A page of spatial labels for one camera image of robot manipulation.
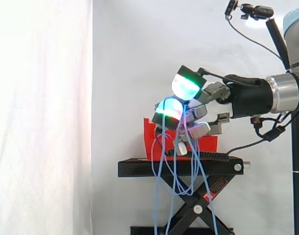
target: black cable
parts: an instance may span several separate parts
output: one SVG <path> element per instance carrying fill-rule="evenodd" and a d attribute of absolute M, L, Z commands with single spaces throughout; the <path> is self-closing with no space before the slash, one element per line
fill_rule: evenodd
<path fill-rule="evenodd" d="M 255 132 L 260 138 L 264 138 L 264 136 L 259 132 L 258 128 L 255 128 Z"/>
<path fill-rule="evenodd" d="M 291 114 L 292 112 L 288 112 L 282 119 L 281 122 L 284 122 L 284 120 L 286 120 L 286 118 Z"/>
<path fill-rule="evenodd" d="M 234 151 L 236 151 L 236 150 L 240 150 L 240 149 L 243 149 L 243 148 L 249 148 L 249 147 L 252 147 L 252 146 L 254 146 L 254 145 L 256 145 L 256 144 L 259 144 L 259 143 L 262 143 L 262 142 L 264 142 L 264 141 L 266 141 L 266 140 L 262 139 L 262 140 L 259 140 L 259 141 L 257 141 L 257 142 L 254 142 L 254 143 L 250 143 L 250 144 L 247 144 L 247 145 L 244 145 L 244 146 L 240 146 L 240 147 L 237 147 L 237 148 L 233 148 L 233 149 L 231 149 L 229 152 L 227 152 L 227 154 L 229 155 L 231 152 L 234 152 Z"/>
<path fill-rule="evenodd" d="M 221 78 L 222 80 L 226 80 L 226 81 L 229 81 L 229 82 L 233 82 L 235 84 L 238 84 L 238 85 L 241 85 L 241 86 L 244 86 L 244 87 L 257 87 L 259 85 L 252 85 L 252 84 L 247 84 L 247 83 L 243 83 L 243 82 L 240 82 L 240 81 L 236 81 L 232 78 L 228 78 L 228 77 L 224 77 L 224 76 L 220 76 L 220 75 L 217 75 L 215 73 L 211 73 L 209 71 L 206 72 L 207 75 L 211 75 L 211 76 L 214 76 L 214 77 L 217 77 L 217 78 Z"/>
<path fill-rule="evenodd" d="M 275 123 L 280 123 L 279 119 L 275 119 L 275 118 L 272 118 L 272 117 L 261 117 L 260 121 L 274 121 Z"/>
<path fill-rule="evenodd" d="M 284 127 L 287 127 L 289 124 L 291 124 L 291 122 L 297 117 L 297 115 L 299 114 L 299 111 L 291 118 L 291 120 L 289 120 L 289 122 L 288 123 L 286 123 L 285 125 L 284 125 Z"/>
<path fill-rule="evenodd" d="M 273 55 L 275 55 L 277 58 L 279 58 L 279 59 L 282 61 L 281 57 L 280 57 L 279 55 L 277 55 L 274 51 L 272 51 L 271 49 L 267 48 L 265 45 L 262 45 L 261 43 L 256 42 L 256 41 L 254 41 L 253 39 L 250 39 L 249 37 L 247 37 L 246 35 L 244 35 L 244 34 L 241 33 L 240 31 L 238 31 L 238 30 L 232 25 L 232 23 L 230 22 L 231 19 L 232 19 L 232 16 L 227 16 L 227 17 L 226 17 L 226 20 L 228 21 L 229 25 L 230 25 L 230 26 L 231 26 L 231 27 L 232 27 L 238 34 L 240 34 L 241 36 L 243 36 L 243 37 L 246 38 L 247 40 L 251 41 L 252 43 L 255 43 L 255 44 L 257 44 L 257 45 L 259 45 L 259 46 L 265 48 L 266 50 L 268 50 L 269 52 L 271 52 Z"/>
<path fill-rule="evenodd" d="M 282 116 L 282 114 L 279 114 L 279 115 L 277 116 L 277 118 L 276 118 L 277 121 L 280 121 L 281 116 Z M 278 122 L 275 122 L 275 123 L 273 124 L 273 127 L 272 127 L 272 128 L 275 128 L 277 124 L 278 124 Z"/>

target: bolt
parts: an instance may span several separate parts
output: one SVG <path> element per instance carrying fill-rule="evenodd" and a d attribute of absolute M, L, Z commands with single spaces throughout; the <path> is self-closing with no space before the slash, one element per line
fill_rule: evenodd
<path fill-rule="evenodd" d="M 196 206 L 194 206 L 194 212 L 195 212 L 196 214 L 201 214 L 201 213 L 203 212 L 203 208 L 202 208 L 202 206 L 200 206 L 200 205 L 196 205 Z"/>
<path fill-rule="evenodd" d="M 234 165 L 234 170 L 240 171 L 241 169 L 242 169 L 242 165 L 241 164 L 235 164 Z"/>

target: black base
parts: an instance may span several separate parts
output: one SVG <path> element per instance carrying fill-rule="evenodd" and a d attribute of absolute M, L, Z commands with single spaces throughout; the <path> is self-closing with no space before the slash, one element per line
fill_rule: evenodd
<path fill-rule="evenodd" d="M 153 235 L 154 227 L 131 227 L 131 235 Z M 188 228 L 183 235 L 214 235 L 211 229 L 207 228 Z"/>

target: cable connector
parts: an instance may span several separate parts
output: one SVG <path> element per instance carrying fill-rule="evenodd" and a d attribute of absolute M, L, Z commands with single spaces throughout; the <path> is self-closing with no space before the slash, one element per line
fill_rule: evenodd
<path fill-rule="evenodd" d="M 251 117 L 251 124 L 255 129 L 262 128 L 262 121 L 260 120 L 260 116 Z"/>
<path fill-rule="evenodd" d="M 279 137 L 279 135 L 281 135 L 284 131 L 285 131 L 284 126 L 277 126 L 275 128 L 272 128 L 271 131 L 268 131 L 266 134 L 264 134 L 263 137 L 265 140 L 271 142 L 277 137 Z"/>

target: red box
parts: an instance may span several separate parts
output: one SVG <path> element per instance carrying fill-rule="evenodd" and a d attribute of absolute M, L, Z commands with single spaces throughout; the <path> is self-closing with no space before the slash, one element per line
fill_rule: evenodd
<path fill-rule="evenodd" d="M 156 125 L 152 123 L 148 118 L 144 118 L 144 142 L 147 160 L 151 161 L 151 147 L 155 140 L 155 127 Z M 173 149 L 173 140 L 175 139 L 175 131 L 166 130 L 166 134 L 169 134 L 171 138 L 165 138 L 165 151 Z M 198 140 L 200 150 L 203 152 L 217 152 L 218 137 L 217 136 L 204 136 Z M 161 147 L 156 142 L 153 148 L 153 160 L 160 161 L 161 158 Z M 167 160 L 173 160 L 173 157 L 167 157 Z M 189 158 L 181 158 L 178 160 L 190 160 Z"/>

